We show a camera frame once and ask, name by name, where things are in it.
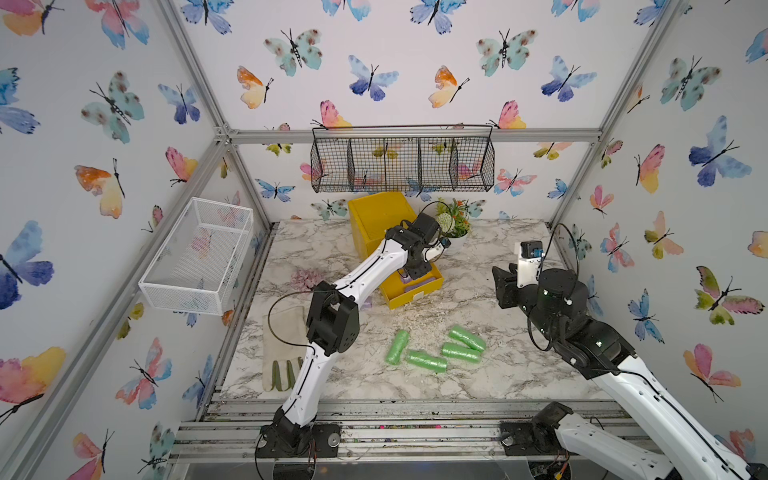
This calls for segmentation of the yellow plastic drawer unit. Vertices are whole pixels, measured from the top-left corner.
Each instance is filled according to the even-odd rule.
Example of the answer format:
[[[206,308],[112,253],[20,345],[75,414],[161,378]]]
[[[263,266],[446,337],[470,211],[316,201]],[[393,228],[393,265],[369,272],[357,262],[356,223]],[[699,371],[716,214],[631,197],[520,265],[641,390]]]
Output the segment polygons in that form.
[[[361,197],[349,201],[347,206],[352,238],[361,260],[366,260],[376,249],[381,249],[380,243],[384,240],[387,229],[398,225],[404,219],[413,221],[417,217],[406,197],[400,192],[384,192]],[[435,265],[432,266],[429,274],[408,284],[401,283],[400,272],[402,271],[390,275],[379,288],[391,310],[436,292],[444,284],[444,278]],[[406,286],[427,278],[436,280],[417,290],[404,292]]]

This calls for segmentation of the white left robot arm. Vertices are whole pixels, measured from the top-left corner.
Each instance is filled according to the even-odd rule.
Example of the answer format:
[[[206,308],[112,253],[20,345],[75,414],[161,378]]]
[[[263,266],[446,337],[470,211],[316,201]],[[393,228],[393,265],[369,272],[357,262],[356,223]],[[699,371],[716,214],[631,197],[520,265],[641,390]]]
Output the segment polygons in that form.
[[[412,280],[427,275],[448,245],[438,220],[421,212],[415,220],[389,228],[374,252],[350,273],[313,287],[303,364],[289,397],[273,417],[275,427],[293,432],[316,418],[333,366],[359,335],[363,302],[395,273],[403,272]]]

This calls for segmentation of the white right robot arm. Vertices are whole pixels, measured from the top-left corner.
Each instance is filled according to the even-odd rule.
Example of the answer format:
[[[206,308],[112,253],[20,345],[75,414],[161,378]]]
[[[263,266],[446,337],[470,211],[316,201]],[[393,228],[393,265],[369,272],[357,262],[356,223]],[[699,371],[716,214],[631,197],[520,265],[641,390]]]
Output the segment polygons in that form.
[[[519,447],[582,456],[621,479],[764,479],[767,467],[747,462],[707,431],[662,386],[630,343],[587,309],[588,288],[575,272],[543,266],[539,241],[515,246],[516,262],[492,270],[498,304],[517,308],[531,340],[593,382],[630,415],[657,447],[641,448],[553,401],[530,422]]]

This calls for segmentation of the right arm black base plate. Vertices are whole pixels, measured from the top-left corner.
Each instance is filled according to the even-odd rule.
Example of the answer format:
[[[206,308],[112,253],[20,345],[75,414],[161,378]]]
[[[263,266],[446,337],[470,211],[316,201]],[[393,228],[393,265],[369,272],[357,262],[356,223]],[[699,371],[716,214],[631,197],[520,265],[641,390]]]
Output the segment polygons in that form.
[[[499,443],[506,456],[552,455],[563,451],[556,430],[574,411],[560,402],[551,402],[532,419],[500,424]]]

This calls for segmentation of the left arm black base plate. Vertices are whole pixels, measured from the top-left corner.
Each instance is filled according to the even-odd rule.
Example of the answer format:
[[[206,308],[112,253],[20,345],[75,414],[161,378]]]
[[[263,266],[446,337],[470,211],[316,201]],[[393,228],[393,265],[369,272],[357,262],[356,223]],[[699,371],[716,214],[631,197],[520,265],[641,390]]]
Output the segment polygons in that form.
[[[336,458],[341,426],[312,423],[299,427],[288,420],[263,426],[257,440],[257,458]]]

